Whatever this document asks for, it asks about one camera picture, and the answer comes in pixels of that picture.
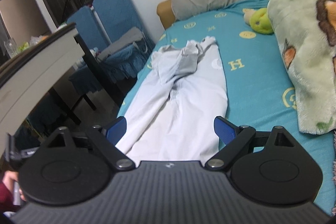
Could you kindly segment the person's hand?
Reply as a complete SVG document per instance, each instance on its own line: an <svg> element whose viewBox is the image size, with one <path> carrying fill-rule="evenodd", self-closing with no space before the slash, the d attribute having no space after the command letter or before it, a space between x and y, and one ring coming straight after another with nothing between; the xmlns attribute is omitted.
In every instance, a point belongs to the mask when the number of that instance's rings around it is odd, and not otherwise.
<svg viewBox="0 0 336 224"><path fill-rule="evenodd" d="M1 213L12 211L16 212L19 209L18 205L13 204L14 183L18 182L18 173L7 170L1 180L1 196L0 208Z"/></svg>

